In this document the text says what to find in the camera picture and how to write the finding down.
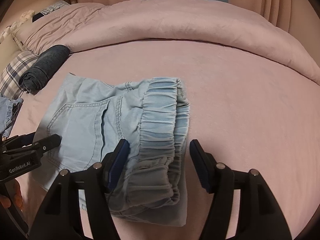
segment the black robotic device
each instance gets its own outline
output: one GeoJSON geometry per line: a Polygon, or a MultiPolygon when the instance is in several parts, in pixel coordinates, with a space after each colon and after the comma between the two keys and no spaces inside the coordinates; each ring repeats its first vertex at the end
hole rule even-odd
{"type": "MultiPolygon", "coordinates": [[[[39,167],[43,153],[61,143],[55,134],[31,144],[33,136],[16,136],[2,142],[0,194],[11,198],[5,183],[39,167]]],[[[84,236],[80,217],[78,190],[83,189],[93,239],[120,240],[105,194],[116,187],[129,151],[129,143],[121,139],[101,163],[75,173],[60,171],[30,230],[14,205],[8,210],[0,205],[0,236],[6,240],[90,239],[84,236]]],[[[204,152],[197,140],[190,143],[190,155],[202,187],[214,193],[199,240],[226,239],[235,189],[241,190],[240,212],[236,235],[230,240],[292,240],[282,211],[257,170],[233,171],[204,152]]]]}

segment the dark gray fabric roll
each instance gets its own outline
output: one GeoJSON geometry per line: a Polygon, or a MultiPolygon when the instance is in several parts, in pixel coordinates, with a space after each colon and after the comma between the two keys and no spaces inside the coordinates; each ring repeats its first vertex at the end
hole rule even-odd
{"type": "Polygon", "coordinates": [[[64,45],[55,45],[47,49],[20,77],[19,86],[32,94],[41,90],[67,60],[69,54],[70,49],[64,45]]]}

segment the beige wall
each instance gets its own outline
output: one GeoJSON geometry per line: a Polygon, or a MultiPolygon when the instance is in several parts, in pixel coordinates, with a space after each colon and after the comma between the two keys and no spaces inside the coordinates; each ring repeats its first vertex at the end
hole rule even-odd
{"type": "Polygon", "coordinates": [[[41,11],[43,8],[54,3],[54,1],[55,0],[14,0],[3,20],[0,22],[0,32],[19,19],[22,13],[28,10],[41,11]]]}
{"type": "Polygon", "coordinates": [[[289,33],[320,66],[320,19],[308,0],[291,0],[289,33]]]}

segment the metal screw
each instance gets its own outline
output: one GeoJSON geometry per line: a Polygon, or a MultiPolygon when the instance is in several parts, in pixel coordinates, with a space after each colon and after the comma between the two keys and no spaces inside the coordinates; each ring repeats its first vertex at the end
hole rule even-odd
{"type": "Polygon", "coordinates": [[[100,169],[102,167],[102,163],[95,163],[93,165],[93,167],[97,170],[97,169],[100,169]]]}
{"type": "Polygon", "coordinates": [[[216,167],[220,170],[223,170],[226,166],[223,163],[217,163],[216,167]]]}
{"type": "Polygon", "coordinates": [[[251,174],[253,176],[258,176],[259,175],[259,171],[257,171],[256,169],[252,169],[250,172],[251,172],[251,174]]]}
{"type": "Polygon", "coordinates": [[[68,174],[68,170],[66,170],[66,169],[60,171],[61,176],[66,176],[67,174],[68,174]]]}

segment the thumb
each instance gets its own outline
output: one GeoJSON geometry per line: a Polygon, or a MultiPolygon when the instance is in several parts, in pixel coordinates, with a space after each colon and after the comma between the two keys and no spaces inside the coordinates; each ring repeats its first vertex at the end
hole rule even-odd
{"type": "Polygon", "coordinates": [[[4,208],[9,208],[11,206],[10,199],[5,196],[0,195],[0,202],[4,208]]]}

